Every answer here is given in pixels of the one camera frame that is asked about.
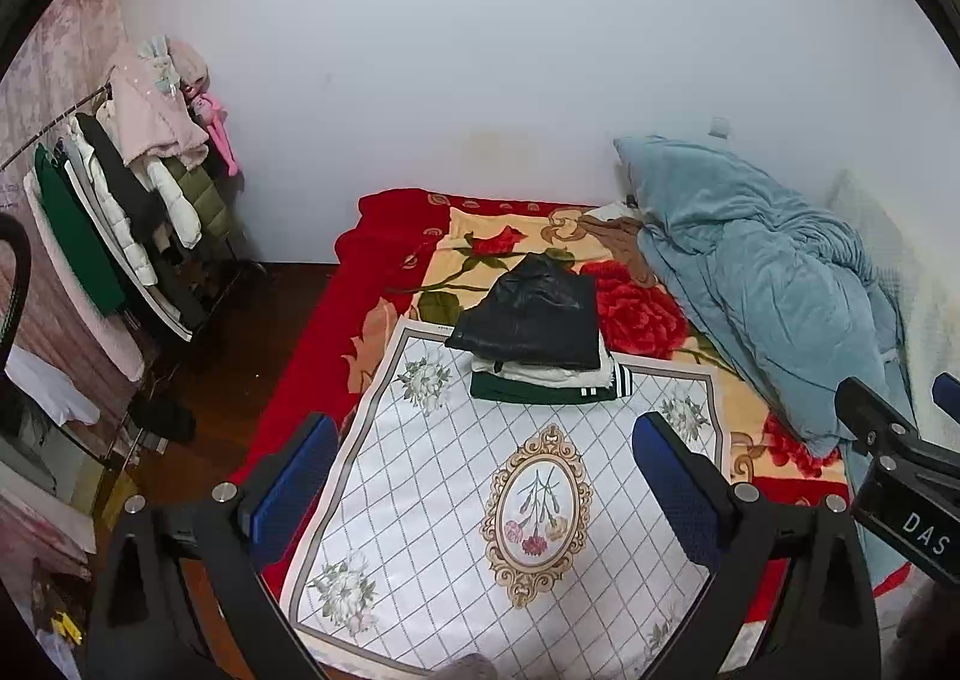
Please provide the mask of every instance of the blue gripper pad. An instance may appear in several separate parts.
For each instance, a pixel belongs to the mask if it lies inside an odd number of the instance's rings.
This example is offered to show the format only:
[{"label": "blue gripper pad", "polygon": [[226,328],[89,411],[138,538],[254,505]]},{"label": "blue gripper pad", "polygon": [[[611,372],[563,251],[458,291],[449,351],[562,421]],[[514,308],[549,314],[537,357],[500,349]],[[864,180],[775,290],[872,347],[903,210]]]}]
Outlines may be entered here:
[{"label": "blue gripper pad", "polygon": [[293,539],[315,496],[323,490],[337,456],[336,424],[326,415],[310,415],[283,450],[267,456],[245,484],[246,533],[253,568],[275,564]]},{"label": "blue gripper pad", "polygon": [[933,402],[960,423],[960,381],[947,372],[933,380]]},{"label": "blue gripper pad", "polygon": [[[632,445],[637,467],[686,556],[693,563],[715,571],[725,552],[721,515],[717,499],[709,498],[696,479],[706,477],[707,486],[713,486],[712,490],[719,496],[727,488],[725,480],[707,458],[690,453],[659,413],[648,412],[637,418]],[[710,469],[718,482],[709,481],[712,479]]]}]

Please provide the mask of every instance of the white jacket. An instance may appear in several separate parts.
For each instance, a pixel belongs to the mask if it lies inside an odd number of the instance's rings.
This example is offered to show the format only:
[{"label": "white jacket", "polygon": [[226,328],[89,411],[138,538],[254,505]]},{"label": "white jacket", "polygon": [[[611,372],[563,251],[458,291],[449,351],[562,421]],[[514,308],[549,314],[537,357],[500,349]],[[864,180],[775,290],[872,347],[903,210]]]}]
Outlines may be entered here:
[{"label": "white jacket", "polygon": [[[97,110],[97,121],[104,126],[110,140],[116,145],[116,111],[112,100],[105,101]],[[147,190],[160,190],[160,198],[167,207],[167,215],[173,223],[176,236],[188,250],[192,250],[200,241],[200,217],[197,210],[184,198],[184,190],[176,183],[160,158],[155,155],[141,155],[128,164],[137,180]]]},{"label": "white jacket", "polygon": [[154,265],[150,263],[150,258],[147,257],[147,251],[143,249],[143,245],[133,240],[133,235],[130,232],[130,220],[128,220],[126,212],[121,209],[116,199],[110,194],[107,177],[104,177],[104,169],[101,169],[100,161],[97,160],[93,147],[83,137],[83,131],[80,130],[80,123],[77,122],[77,118],[70,118],[67,127],[69,127],[71,139],[74,140],[77,149],[80,150],[86,175],[90,183],[93,184],[93,191],[100,202],[100,209],[104,212],[104,217],[107,217],[107,223],[109,223],[117,243],[123,250],[124,258],[136,272],[136,278],[145,287],[157,284],[157,273],[154,271]]}]

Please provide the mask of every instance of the red rose pattern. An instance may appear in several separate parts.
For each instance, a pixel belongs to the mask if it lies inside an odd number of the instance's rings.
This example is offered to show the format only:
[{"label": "red rose pattern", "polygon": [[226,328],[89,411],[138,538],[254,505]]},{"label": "red rose pattern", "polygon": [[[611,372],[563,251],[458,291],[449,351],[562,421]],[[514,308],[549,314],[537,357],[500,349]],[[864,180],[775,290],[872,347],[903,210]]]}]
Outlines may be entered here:
[{"label": "red rose pattern", "polygon": [[586,263],[580,271],[596,279],[600,332],[611,350],[670,359],[688,336],[683,311],[659,287],[640,287],[618,260]]},{"label": "red rose pattern", "polygon": [[824,474],[824,467],[837,463],[840,460],[840,450],[834,448],[826,458],[813,458],[803,442],[794,439],[776,415],[770,412],[763,423],[763,445],[766,446],[774,466],[786,466],[793,461],[794,466],[808,479],[819,479]]},{"label": "red rose pattern", "polygon": [[542,555],[546,550],[546,539],[539,534],[533,534],[523,540],[520,546],[527,555]]},{"label": "red rose pattern", "polygon": [[517,231],[508,225],[492,239],[474,239],[470,247],[474,255],[506,255],[514,250],[518,241],[526,237],[522,231]]}]

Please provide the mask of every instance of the pink plush toy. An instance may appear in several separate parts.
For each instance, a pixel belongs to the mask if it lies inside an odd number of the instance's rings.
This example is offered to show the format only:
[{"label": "pink plush toy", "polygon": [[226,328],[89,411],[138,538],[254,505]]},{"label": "pink plush toy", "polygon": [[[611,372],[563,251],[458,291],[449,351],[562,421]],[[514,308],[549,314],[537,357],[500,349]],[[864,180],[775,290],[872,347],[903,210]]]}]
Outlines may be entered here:
[{"label": "pink plush toy", "polygon": [[236,176],[240,171],[237,161],[233,159],[233,152],[230,150],[230,142],[227,138],[227,130],[224,129],[224,120],[227,119],[227,110],[223,105],[213,97],[209,92],[198,95],[190,102],[193,112],[200,122],[203,123],[206,132],[213,139],[214,145],[220,150],[220,154],[227,164],[227,175]]}]

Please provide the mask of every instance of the white quilted mat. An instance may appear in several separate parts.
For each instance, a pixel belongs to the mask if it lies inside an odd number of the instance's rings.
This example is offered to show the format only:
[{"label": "white quilted mat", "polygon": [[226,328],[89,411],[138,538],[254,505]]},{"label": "white quilted mat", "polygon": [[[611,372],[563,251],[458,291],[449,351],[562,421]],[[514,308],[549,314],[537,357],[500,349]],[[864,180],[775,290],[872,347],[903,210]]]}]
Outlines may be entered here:
[{"label": "white quilted mat", "polygon": [[376,680],[480,652],[502,677],[639,677],[707,578],[632,458],[659,410],[728,472],[709,367],[616,356],[631,396],[473,400],[450,329],[401,319],[296,549],[281,607],[318,661]]}]

